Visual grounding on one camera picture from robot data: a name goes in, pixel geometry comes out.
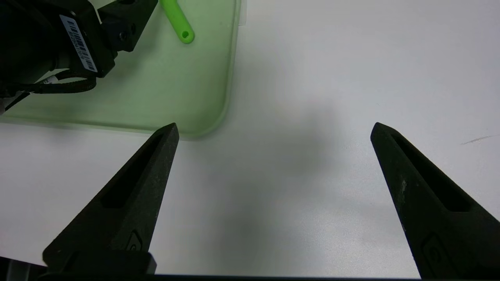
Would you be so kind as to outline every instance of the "green plastic tool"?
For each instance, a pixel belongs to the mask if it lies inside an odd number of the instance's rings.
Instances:
[[[184,44],[193,42],[195,32],[191,28],[177,0],[160,0],[160,4],[180,41]]]

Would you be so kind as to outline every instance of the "barcode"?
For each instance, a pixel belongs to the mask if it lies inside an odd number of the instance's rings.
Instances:
[[[94,60],[90,55],[89,49],[87,48],[87,44],[85,44],[85,40],[82,36],[82,33],[80,32],[80,29],[78,28],[77,22],[70,17],[64,15],[59,15],[59,16],[62,20],[64,27],[66,28],[66,32],[69,35],[71,42],[73,43],[76,53],[78,54],[78,57],[80,58],[81,63],[83,64],[83,67],[86,70],[97,72],[96,65],[94,64]]]

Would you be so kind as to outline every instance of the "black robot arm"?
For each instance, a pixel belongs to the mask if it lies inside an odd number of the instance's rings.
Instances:
[[[158,0],[117,0],[97,11],[88,0],[0,0],[0,114],[30,93],[85,92],[132,52]],[[48,71],[84,81],[34,84]]]

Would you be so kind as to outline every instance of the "green cutting board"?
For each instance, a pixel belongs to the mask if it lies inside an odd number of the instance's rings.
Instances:
[[[110,0],[93,0],[94,7]],[[155,131],[177,123],[182,137],[215,129],[227,111],[240,0],[179,0],[195,39],[183,44],[158,4],[131,53],[91,91],[32,94],[2,118]]]

